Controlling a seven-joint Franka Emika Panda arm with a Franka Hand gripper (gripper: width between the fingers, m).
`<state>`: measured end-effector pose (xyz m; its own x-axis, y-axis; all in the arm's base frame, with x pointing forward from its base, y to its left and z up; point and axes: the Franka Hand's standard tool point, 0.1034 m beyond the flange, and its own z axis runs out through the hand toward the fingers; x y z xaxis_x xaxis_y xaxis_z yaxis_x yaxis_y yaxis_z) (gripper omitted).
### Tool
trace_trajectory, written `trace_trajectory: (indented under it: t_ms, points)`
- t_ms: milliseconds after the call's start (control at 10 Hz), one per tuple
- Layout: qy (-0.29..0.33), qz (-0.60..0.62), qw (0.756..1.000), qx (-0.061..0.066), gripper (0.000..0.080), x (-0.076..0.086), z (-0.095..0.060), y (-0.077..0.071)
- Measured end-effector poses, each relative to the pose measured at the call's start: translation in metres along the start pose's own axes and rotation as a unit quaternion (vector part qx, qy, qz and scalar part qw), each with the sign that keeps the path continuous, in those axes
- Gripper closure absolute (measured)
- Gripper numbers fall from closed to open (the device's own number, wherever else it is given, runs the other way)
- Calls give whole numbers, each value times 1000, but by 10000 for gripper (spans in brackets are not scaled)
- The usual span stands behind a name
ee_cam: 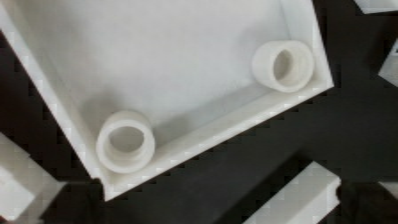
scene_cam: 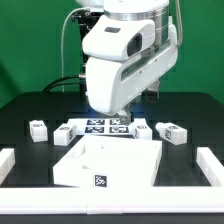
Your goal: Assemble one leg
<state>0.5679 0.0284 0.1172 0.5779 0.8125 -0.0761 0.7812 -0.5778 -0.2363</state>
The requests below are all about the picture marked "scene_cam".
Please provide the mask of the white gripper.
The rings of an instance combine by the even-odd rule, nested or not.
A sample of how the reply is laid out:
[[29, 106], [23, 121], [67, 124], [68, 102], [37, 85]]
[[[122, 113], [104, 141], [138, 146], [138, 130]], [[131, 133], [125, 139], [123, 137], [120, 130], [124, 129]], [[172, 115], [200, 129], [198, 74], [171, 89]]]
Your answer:
[[125, 107], [144, 90], [147, 102], [159, 99], [162, 77], [177, 60], [177, 31], [169, 25], [168, 42], [162, 50], [151, 57], [144, 65], [130, 71], [141, 55], [132, 57], [124, 63], [90, 57], [86, 65], [86, 84], [90, 106], [97, 112], [113, 116], [118, 111], [122, 125], [130, 125], [132, 114]]

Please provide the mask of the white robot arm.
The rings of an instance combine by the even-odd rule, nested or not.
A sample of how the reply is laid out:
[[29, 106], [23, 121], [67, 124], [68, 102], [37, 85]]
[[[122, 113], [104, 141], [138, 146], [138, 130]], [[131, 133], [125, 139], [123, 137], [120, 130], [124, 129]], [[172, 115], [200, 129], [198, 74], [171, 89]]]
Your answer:
[[76, 0], [101, 14], [82, 40], [88, 101], [95, 111], [132, 122], [129, 104], [176, 63], [182, 25], [169, 0]]

